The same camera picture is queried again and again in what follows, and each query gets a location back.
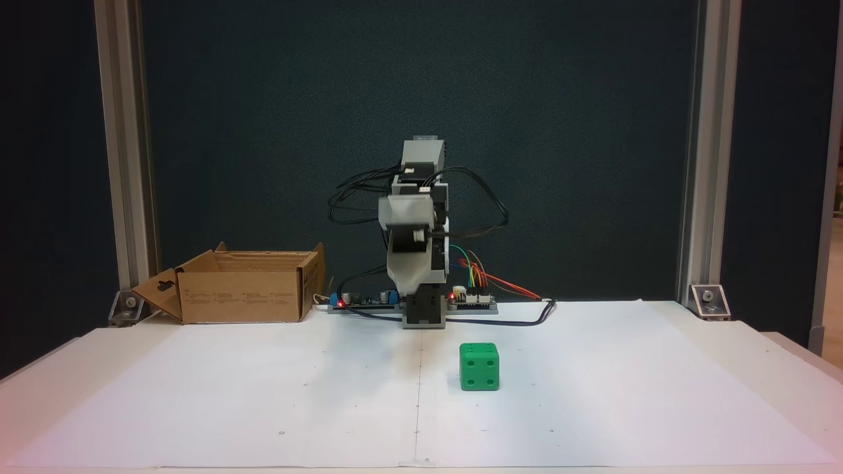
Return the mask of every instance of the box flap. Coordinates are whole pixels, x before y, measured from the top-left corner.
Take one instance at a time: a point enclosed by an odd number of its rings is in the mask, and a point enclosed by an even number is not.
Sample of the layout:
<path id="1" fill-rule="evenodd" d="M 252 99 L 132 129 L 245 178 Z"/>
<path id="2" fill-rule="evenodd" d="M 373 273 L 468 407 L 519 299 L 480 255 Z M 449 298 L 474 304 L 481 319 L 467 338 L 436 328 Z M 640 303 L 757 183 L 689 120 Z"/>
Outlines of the box flap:
<path id="1" fill-rule="evenodd" d="M 214 256 L 220 272 L 295 272 L 310 252 L 225 251 Z"/>
<path id="2" fill-rule="evenodd" d="M 174 269 L 164 270 L 156 277 L 137 285 L 132 291 L 153 306 L 181 320 L 179 290 Z"/>
<path id="3" fill-rule="evenodd" d="M 316 248 L 298 264 L 299 288 L 298 309 L 301 316 L 313 307 L 315 293 L 320 293 L 325 287 L 325 246 L 319 242 Z"/>
<path id="4" fill-rule="evenodd" d="M 219 265 L 217 265 L 217 259 L 214 258 L 213 251 L 207 250 L 176 267 L 175 272 L 219 272 Z"/>

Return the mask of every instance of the tabletop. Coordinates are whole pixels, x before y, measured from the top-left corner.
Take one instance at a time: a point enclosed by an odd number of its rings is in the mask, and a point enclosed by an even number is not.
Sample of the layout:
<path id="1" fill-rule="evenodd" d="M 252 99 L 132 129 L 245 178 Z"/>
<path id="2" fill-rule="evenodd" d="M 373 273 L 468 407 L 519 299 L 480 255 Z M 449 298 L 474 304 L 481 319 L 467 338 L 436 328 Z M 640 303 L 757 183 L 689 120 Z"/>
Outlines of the tabletop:
<path id="1" fill-rule="evenodd" d="M 689 338 L 706 356 L 736 377 L 788 422 L 836 459 L 843 459 L 843 387 L 839 371 L 813 360 L 815 356 L 778 335 L 765 337 L 739 321 L 705 322 L 673 302 L 646 302 L 673 327 Z M 127 368 L 178 331 L 169 317 L 150 318 L 131 328 L 104 328 L 67 344 L 37 364 L 0 385 L 0 466 L 31 444 L 75 408 L 104 389 Z M 401 467 L 380 471 L 410 472 L 424 468 Z M 546 467 L 546 468 L 440 468 L 467 472 L 719 472 L 719 473 L 826 473 L 843 471 L 841 464 L 804 466 L 701 466 L 701 467 Z M 0 467 L 1 472 L 64 473 L 79 469 Z M 118 473 L 133 469 L 99 469 Z M 184 472 L 220 472 L 219 469 L 186 469 Z M 255 468 L 227 469 L 254 473 Z M 258 471 L 364 472 L 370 469 L 261 468 Z"/>

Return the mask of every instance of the black cable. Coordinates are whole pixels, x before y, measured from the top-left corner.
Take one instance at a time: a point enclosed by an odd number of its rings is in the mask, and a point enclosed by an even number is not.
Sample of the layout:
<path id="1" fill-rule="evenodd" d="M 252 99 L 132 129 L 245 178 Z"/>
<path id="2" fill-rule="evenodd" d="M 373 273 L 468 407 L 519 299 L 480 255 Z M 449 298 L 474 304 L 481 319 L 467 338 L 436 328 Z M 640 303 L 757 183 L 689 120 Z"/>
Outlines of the black cable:
<path id="1" fill-rule="evenodd" d="M 539 315 L 539 319 L 535 321 L 507 321 L 507 320 L 464 320 L 464 319 L 454 319 L 454 318 L 445 318 L 447 322 L 464 322 L 468 324 L 483 324 L 487 326 L 516 326 L 516 327 L 527 327 L 527 326 L 538 326 L 539 324 L 545 322 L 547 320 L 547 316 L 550 315 L 550 312 L 556 307 L 556 300 L 551 299 L 547 302 L 545 308 L 541 311 L 541 315 Z"/>
<path id="2" fill-rule="evenodd" d="M 389 193 L 389 184 L 392 181 L 392 178 L 398 173 L 400 173 L 400 166 L 395 165 L 389 168 L 377 168 L 375 170 L 363 171 L 346 178 L 343 182 L 337 185 L 336 189 L 338 191 L 328 198 L 328 207 L 330 208 L 330 211 L 328 212 L 328 219 L 335 224 L 342 225 L 364 224 L 367 222 L 377 221 L 377 217 L 341 219 L 337 218 L 335 212 L 341 209 L 345 211 L 366 211 L 376 213 L 378 211 L 377 208 L 343 206 L 342 203 L 350 199 L 358 191 L 373 192 L 379 195 Z"/>
<path id="3" fill-rule="evenodd" d="M 351 275 L 350 277 L 346 278 L 345 280 L 342 280 L 340 282 L 340 284 L 336 285 L 336 297 L 337 297 L 337 299 L 342 301 L 342 287 L 345 286 L 345 284 L 350 282 L 351 280 L 354 280 L 354 279 L 357 279 L 357 278 L 360 278 L 360 277 L 367 277 L 369 275 L 377 275 L 379 273 L 385 273 L 385 272 L 386 272 L 386 266 L 381 265 L 379 267 L 369 269 L 365 272 L 358 273 L 357 275 Z M 352 308 L 349 304 L 346 304 L 345 306 L 343 306 L 343 309 L 349 310 L 352 313 L 354 313 L 355 315 L 360 315 L 360 316 L 363 316 L 364 318 L 370 318 L 370 319 L 373 319 L 373 320 L 386 320 L 386 321 L 401 322 L 401 318 L 395 318 L 395 317 L 392 317 L 392 316 L 373 315 L 371 313 L 367 313 L 365 311 L 361 311 L 361 310 Z"/>
<path id="4" fill-rule="evenodd" d="M 380 239 L 384 242 L 384 249 L 389 251 L 389 232 L 386 230 L 380 230 Z"/>
<path id="5" fill-rule="evenodd" d="M 424 182 L 421 185 L 422 186 L 430 186 L 430 185 L 433 184 L 433 182 L 436 180 L 437 177 L 439 177 L 440 175 L 443 175 L 445 173 L 451 172 L 451 171 L 456 171 L 458 173 L 462 173 L 463 175 L 467 175 L 471 179 L 473 179 L 478 185 L 480 185 L 480 188 L 483 191 L 486 192 L 486 195 L 489 196 L 491 201 L 495 203 L 495 205 L 497 206 L 497 209 L 501 212 L 501 216 L 502 216 L 501 222 L 499 222 L 495 225 L 480 227 L 478 229 L 469 230 L 469 231 L 465 231 L 465 232 L 431 232 L 431 235 L 433 237 L 454 237 L 454 238 L 458 238 L 458 239 L 459 238 L 464 239 L 464 238 L 469 238 L 469 237 L 480 237 L 482 235 L 488 234 L 489 232 L 491 232 L 494 229 L 498 229 L 498 228 L 501 228 L 501 227 L 509 224 L 509 211 L 507 210 L 507 207 L 503 205 L 503 202 L 501 202 L 501 200 L 498 199 L 495 192 L 491 189 L 491 187 L 488 184 L 486 184 L 486 182 L 483 180 L 483 178 L 480 177 L 480 175 L 478 175 L 477 173 L 475 173 L 472 170 L 469 170 L 468 168 L 466 168 L 464 166 L 451 166 L 451 167 L 439 170 L 436 173 L 433 173 L 432 175 L 428 176 L 427 179 L 424 180 Z"/>

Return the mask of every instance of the white paper sheet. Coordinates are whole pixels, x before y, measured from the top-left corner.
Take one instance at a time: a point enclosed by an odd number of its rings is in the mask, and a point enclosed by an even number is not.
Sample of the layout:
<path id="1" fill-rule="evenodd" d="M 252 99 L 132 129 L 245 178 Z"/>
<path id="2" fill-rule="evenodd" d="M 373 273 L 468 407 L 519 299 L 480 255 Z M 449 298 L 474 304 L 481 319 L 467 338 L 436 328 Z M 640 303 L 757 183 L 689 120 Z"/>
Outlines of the white paper sheet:
<path id="1" fill-rule="evenodd" d="M 500 317 L 543 305 L 528 307 Z M 499 391 L 460 389 L 462 342 L 497 345 Z M 526 328 L 451 324 L 422 346 L 416 450 L 436 466 L 835 462 L 641 301 L 560 305 Z"/>
<path id="2" fill-rule="evenodd" d="M 500 306 L 509 319 L 541 309 Z M 461 342 L 498 346 L 499 391 L 459 388 Z M 402 331 L 326 314 L 185 326 L 9 465 L 833 461 L 644 303 L 616 302 L 562 304 L 532 328 Z"/>
<path id="3" fill-rule="evenodd" d="M 398 466 L 412 459 L 422 334 L 323 316 L 184 326 L 9 465 Z"/>

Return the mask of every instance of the circuit board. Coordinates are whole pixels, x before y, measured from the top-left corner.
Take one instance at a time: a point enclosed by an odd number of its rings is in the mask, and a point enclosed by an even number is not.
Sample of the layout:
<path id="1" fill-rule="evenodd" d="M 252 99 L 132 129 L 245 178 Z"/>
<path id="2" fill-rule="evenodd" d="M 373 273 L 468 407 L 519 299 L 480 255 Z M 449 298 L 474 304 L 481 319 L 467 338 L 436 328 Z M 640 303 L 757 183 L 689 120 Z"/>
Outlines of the circuit board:
<path id="1" fill-rule="evenodd" d="M 352 314 L 348 308 L 364 311 L 372 315 L 401 314 L 404 312 L 405 297 L 394 290 L 381 292 L 380 298 L 363 297 L 360 294 L 344 293 L 342 299 L 336 294 L 330 296 L 329 313 Z M 446 295 L 446 315 L 496 315 L 497 302 L 492 294 L 473 294 L 463 287 L 454 287 Z"/>

